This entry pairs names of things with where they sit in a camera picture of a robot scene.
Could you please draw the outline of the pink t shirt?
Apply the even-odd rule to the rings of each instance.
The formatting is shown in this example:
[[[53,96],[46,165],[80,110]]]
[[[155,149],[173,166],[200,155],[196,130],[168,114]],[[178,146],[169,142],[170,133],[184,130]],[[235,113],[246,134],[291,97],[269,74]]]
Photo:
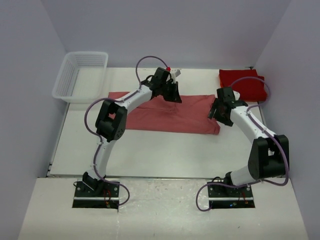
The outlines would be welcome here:
[[[155,97],[128,114],[129,130],[218,135],[220,126],[208,114],[215,96],[182,95],[181,103]]]

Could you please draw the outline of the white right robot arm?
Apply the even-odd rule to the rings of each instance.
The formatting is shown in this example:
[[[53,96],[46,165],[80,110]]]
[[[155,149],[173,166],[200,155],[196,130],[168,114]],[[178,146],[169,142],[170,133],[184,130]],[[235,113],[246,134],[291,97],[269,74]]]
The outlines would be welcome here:
[[[239,99],[231,87],[216,91],[208,118],[226,126],[236,125],[251,143],[247,165],[225,175],[223,191],[233,197],[245,185],[268,182],[284,186],[289,181],[289,140],[277,135],[256,118],[245,101]]]

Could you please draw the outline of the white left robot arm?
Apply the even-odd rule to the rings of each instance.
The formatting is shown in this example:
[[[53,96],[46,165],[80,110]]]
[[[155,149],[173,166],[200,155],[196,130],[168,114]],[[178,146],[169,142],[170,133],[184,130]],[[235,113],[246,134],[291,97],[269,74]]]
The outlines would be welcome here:
[[[105,181],[107,163],[116,141],[125,132],[128,114],[158,96],[162,96],[167,102],[181,103],[176,80],[180,74],[179,69],[170,71],[159,67],[153,75],[140,82],[138,89],[118,99],[104,97],[89,105],[84,114],[84,124],[91,134],[98,137],[98,147],[90,170],[82,176],[82,182],[92,196],[97,197],[103,193],[102,182]],[[95,121],[94,132],[89,128],[87,117],[90,109],[98,102],[102,102],[102,105]]]

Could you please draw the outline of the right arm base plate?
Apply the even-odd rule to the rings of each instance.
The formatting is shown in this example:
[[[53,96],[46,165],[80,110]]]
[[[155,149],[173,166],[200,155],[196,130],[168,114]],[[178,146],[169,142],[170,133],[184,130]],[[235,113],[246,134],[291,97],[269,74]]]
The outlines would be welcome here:
[[[251,209],[256,207],[250,186],[230,188],[212,184],[207,186],[207,192],[211,209]]]

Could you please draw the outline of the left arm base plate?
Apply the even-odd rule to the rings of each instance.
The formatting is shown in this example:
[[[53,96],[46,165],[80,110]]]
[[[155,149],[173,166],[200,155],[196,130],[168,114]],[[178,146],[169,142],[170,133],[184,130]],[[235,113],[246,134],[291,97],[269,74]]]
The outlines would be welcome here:
[[[72,208],[75,209],[119,209],[119,187],[116,184],[99,182],[95,190],[82,181],[75,181]]]

